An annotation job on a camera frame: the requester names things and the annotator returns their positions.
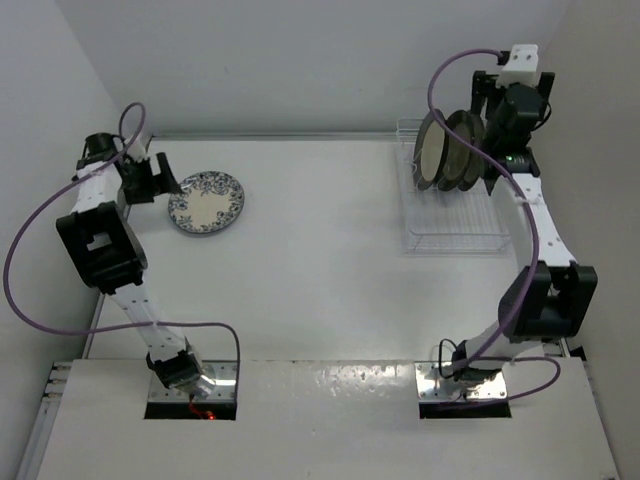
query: blue floral plate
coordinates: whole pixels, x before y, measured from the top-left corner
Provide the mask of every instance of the blue floral plate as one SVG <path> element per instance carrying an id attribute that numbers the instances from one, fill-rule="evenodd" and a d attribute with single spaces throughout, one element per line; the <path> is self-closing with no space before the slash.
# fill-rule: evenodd
<path id="1" fill-rule="evenodd" d="M 200 172 L 185 178 L 183 193 L 169 197 L 169 217 L 189 233 L 213 233 L 238 218 L 244 206 L 242 185 L 222 172 Z"/>

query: white table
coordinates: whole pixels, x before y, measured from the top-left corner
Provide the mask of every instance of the white table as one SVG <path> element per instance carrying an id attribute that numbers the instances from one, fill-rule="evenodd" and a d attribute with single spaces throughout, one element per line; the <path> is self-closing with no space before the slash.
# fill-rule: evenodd
<path id="1" fill-rule="evenodd" d="M 579 359 L 513 418 L 420 420 L 411 364 L 245 362 L 235 422 L 143 420 L 143 360 L 74 362 L 39 480 L 617 479 Z M 505 371 L 512 391 L 547 365 Z"/>
<path id="2" fill-rule="evenodd" d="M 221 170 L 244 186 L 238 220 L 213 237 L 173 226 L 167 197 L 132 209 L 149 285 L 175 321 L 225 321 L 255 360 L 432 358 L 474 336 L 516 274 L 506 257 L 403 256 L 391 141 L 157 141 L 177 179 Z M 99 326 L 126 323 L 112 301 Z M 229 359 L 225 331 L 187 331 Z M 142 358 L 132 331 L 97 335 L 89 358 Z"/>
<path id="3" fill-rule="evenodd" d="M 241 216 L 213 237 L 174 228 L 166 198 L 130 216 L 169 317 L 237 328 L 253 360 L 241 368 L 237 421 L 143 420 L 143 342 L 97 335 L 71 370 L 38 478 L 617 479 L 577 359 L 561 360 L 552 388 L 514 402 L 511 419 L 419 420 L 411 362 L 489 325 L 516 267 L 510 256 L 403 256 L 393 148 L 156 142 L 177 178 L 217 169 L 245 188 Z M 126 321 L 107 300 L 98 325 Z M 203 358 L 234 356 L 224 331 L 187 335 Z M 552 373 L 506 367 L 507 388 Z"/>

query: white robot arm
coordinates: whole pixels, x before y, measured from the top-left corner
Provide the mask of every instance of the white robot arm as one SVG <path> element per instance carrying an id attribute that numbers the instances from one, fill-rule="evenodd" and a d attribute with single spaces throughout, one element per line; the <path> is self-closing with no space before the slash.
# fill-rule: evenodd
<path id="1" fill-rule="evenodd" d="M 540 169 L 527 146 L 532 131 L 544 122 L 555 75 L 543 72 L 536 85 L 538 48 L 515 45 L 503 52 L 498 75 L 474 74 L 471 113 L 480 115 L 486 103 L 487 129 L 481 149 L 498 161 L 515 179 L 526 198 L 518 197 L 509 182 L 493 167 L 483 176 L 496 209 L 505 221 L 515 249 L 519 275 L 498 308 L 498 319 L 480 335 L 458 347 L 454 362 L 471 358 L 504 321 L 531 268 L 533 239 L 523 205 L 530 206 L 538 229 L 539 257 L 535 276 L 524 302 L 505 332 L 483 357 L 514 358 L 543 340 L 578 333 L 597 285 L 592 267 L 581 266 L 562 242 L 542 194 Z M 504 360 L 476 360 L 462 370 L 478 373 L 499 370 Z"/>
<path id="2" fill-rule="evenodd" d="M 167 319 L 147 289 L 144 251 L 122 214 L 126 204 L 181 192 L 167 158 L 158 154 L 160 173 L 154 176 L 146 149 L 137 143 L 124 162 L 93 174 L 117 153 L 113 135 L 91 135 L 86 148 L 77 176 L 93 176 L 80 186 L 71 213 L 56 222 L 67 251 L 88 286 L 114 300 L 131 322 L 144 324 L 137 331 L 149 349 L 147 364 L 162 384 L 206 397 L 214 384 L 181 329 L 157 324 Z"/>

